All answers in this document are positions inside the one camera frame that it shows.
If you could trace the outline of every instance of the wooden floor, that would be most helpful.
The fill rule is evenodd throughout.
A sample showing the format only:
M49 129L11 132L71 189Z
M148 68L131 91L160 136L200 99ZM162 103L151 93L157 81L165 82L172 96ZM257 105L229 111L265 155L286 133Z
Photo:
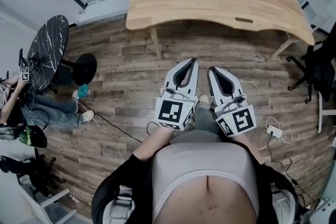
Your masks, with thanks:
M189 57L199 59L197 94L209 94L206 71L210 66L232 72L241 82L248 102L254 105L258 127L248 136L257 148L266 145L265 121L274 117L283 130L291 129L293 142L284 144L276 140L270 146L273 158L289 164L288 174L312 197L317 198L328 176L333 150L331 119L317 134L318 100L305 104L308 96L304 84L297 90L287 86L298 80L302 73L286 61L289 55L305 54L305 45L291 45L281 57L265 63L285 37L268 30L248 32L201 21L179 21L158 27L163 60L157 61L154 47L146 30L128 31L125 17L93 23L70 30L65 58L75 61L90 52L98 59L98 69L89 84L90 97L86 105L101 113L113 124L134 137L147 137L146 125L153 120L155 98L163 86L166 73L178 62ZM70 99L76 86L59 88L59 100ZM97 118L98 122L118 142L127 157L138 142ZM92 196L98 185L123 163L114 143L94 123L77 129L47 130L48 148L41 150L47 158L56 157L53 172L66 180L60 188L69 187L80 203L65 200L70 208L90 218ZM271 163L265 148L261 151L268 165L284 173L281 166ZM306 203L312 201L304 194Z

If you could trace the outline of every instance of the person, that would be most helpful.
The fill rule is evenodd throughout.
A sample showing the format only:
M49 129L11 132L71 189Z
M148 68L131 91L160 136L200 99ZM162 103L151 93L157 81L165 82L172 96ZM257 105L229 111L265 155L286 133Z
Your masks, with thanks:
M78 91L68 102L58 102L28 90L19 75L0 81L0 126L26 125L73 127L91 121L93 111L78 112Z
M287 224L298 217L291 183L244 134L231 140L220 131L206 95L194 119L180 132L157 127L101 183L94 224ZM134 204L122 209L127 199Z

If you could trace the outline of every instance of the black marble table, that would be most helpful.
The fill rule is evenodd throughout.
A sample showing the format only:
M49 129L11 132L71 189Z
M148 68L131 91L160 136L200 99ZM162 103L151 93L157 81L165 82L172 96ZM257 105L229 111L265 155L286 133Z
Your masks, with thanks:
M29 86L35 92L43 92L52 82L66 49L69 23L63 15L47 21L36 34L27 59L38 55L36 67L30 72Z

